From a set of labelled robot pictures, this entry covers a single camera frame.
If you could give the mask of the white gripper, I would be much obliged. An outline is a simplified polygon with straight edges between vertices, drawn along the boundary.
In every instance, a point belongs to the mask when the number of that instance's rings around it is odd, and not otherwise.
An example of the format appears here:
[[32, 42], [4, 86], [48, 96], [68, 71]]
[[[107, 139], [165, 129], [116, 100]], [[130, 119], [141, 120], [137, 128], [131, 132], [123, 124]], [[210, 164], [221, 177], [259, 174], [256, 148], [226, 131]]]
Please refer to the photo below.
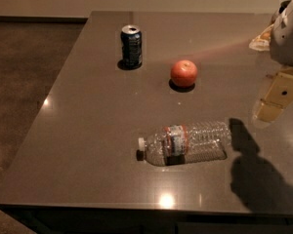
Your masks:
[[270, 42], [271, 58], [284, 66], [260, 92], [253, 109], [253, 122], [258, 128], [273, 123], [293, 102], [293, 0], [281, 4], [274, 21]]

